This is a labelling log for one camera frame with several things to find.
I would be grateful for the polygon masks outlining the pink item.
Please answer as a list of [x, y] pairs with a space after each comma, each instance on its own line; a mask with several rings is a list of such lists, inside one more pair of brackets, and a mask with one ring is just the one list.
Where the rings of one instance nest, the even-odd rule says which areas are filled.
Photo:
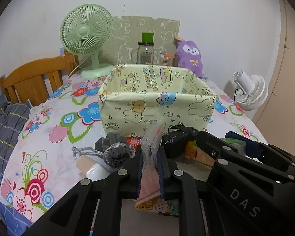
[[165, 127], [162, 123], [152, 123], [141, 139], [143, 167], [139, 197], [135, 200], [135, 207], [151, 210], [154, 201], [160, 196], [159, 176], [156, 169], [157, 153]]

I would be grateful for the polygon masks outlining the grey drawstring pouch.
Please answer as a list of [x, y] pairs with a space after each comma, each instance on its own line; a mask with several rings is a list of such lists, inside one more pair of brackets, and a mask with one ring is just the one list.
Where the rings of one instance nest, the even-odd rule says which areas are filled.
[[135, 152], [134, 148], [127, 144], [125, 136], [115, 133], [101, 137], [94, 147], [72, 147], [71, 150], [75, 159], [82, 155], [97, 156], [113, 169], [121, 168]]

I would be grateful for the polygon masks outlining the black patterned cloth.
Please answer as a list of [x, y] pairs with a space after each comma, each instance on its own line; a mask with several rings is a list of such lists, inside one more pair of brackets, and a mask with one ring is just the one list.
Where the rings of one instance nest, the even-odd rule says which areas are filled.
[[172, 126], [161, 140], [161, 146], [164, 148], [167, 159], [180, 157], [185, 152], [187, 144], [194, 141], [198, 133], [199, 130], [186, 127], [182, 123]]

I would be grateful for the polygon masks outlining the green tissue pack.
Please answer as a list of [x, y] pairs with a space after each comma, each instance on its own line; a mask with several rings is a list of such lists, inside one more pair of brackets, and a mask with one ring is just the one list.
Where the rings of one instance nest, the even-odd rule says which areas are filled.
[[238, 150], [238, 153], [242, 156], [246, 156], [246, 142], [243, 140], [237, 140], [235, 138], [222, 138], [224, 142], [231, 145]]

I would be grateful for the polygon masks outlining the yellow cartoon tissue pack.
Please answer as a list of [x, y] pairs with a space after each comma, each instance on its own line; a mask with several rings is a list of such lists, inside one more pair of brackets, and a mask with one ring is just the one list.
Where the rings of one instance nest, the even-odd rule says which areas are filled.
[[135, 208], [158, 215], [178, 216], [177, 200], [164, 200], [160, 197], [155, 197], [146, 202], [136, 201]]

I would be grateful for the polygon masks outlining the beige cloth roll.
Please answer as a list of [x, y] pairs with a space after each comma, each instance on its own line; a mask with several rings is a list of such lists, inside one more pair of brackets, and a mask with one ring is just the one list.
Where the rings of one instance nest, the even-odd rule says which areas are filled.
[[76, 160], [76, 167], [82, 178], [88, 178], [93, 182], [106, 179], [110, 175], [100, 163], [86, 155], [82, 155]]

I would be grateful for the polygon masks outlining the white standing fan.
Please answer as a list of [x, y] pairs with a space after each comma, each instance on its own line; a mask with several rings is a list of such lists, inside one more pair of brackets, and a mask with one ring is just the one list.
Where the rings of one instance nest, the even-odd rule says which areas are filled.
[[233, 81], [239, 90], [235, 102], [242, 110], [256, 110], [267, 99], [269, 88], [261, 75], [249, 76], [240, 69], [233, 74]]

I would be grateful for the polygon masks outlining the yellow cartoon fabric storage box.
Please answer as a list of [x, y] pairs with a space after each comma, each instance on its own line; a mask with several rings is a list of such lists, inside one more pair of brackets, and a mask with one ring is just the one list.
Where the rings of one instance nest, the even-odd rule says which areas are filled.
[[161, 65], [116, 65], [99, 90], [106, 133], [142, 137], [153, 123], [203, 130], [217, 95], [191, 70]]

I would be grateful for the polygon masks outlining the floral tablecloth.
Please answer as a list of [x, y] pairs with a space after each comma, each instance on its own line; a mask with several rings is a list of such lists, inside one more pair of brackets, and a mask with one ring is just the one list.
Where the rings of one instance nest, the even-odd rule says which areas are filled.
[[[202, 77], [217, 94], [211, 120], [203, 128], [216, 137], [236, 132], [267, 144], [262, 133], [214, 82]], [[45, 103], [31, 108], [18, 142], [7, 162], [0, 202], [30, 225], [38, 220], [80, 179], [72, 147], [94, 147], [105, 137], [100, 121], [98, 91], [101, 79], [66, 80]]]

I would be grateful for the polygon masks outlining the purple plush bunny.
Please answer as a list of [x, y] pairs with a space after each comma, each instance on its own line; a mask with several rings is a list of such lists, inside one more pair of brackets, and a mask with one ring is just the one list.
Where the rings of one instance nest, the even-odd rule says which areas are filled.
[[201, 53], [193, 41], [179, 41], [177, 44], [175, 58], [177, 66], [192, 71], [199, 78], [203, 76], [204, 68], [201, 61]]

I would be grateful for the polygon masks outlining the cotton swab jar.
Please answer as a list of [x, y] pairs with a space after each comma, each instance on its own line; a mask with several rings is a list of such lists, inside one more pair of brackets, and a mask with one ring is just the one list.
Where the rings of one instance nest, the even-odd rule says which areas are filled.
[[159, 65], [172, 66], [174, 64], [174, 55], [160, 53]]

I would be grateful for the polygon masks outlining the glass mason jar mug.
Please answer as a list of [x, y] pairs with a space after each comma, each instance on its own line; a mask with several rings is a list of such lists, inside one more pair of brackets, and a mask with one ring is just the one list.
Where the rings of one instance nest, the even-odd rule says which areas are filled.
[[131, 62], [138, 65], [152, 65], [154, 62], [154, 43], [139, 42], [138, 48], [132, 50]]

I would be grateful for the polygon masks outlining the green plastic cup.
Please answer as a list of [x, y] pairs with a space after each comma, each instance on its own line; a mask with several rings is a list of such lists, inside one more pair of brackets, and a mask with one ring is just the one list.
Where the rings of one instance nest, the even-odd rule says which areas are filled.
[[143, 32], [142, 33], [142, 43], [154, 43], [154, 33], [152, 32]]

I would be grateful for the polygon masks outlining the grey plaid pillow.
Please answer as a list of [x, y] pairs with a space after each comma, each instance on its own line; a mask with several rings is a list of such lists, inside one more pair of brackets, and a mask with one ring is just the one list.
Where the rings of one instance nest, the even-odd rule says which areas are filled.
[[12, 103], [5, 95], [0, 96], [0, 175], [6, 169], [31, 108], [30, 101]]

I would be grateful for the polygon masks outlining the green desk fan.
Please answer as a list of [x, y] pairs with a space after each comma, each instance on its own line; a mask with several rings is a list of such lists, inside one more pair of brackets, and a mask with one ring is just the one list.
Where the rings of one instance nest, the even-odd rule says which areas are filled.
[[99, 62], [100, 50], [110, 40], [113, 19], [109, 11], [97, 4], [84, 4], [70, 11], [62, 21], [60, 39], [73, 55], [84, 56], [82, 65], [90, 59], [90, 65], [81, 69], [82, 78], [97, 78], [110, 73], [113, 65]]

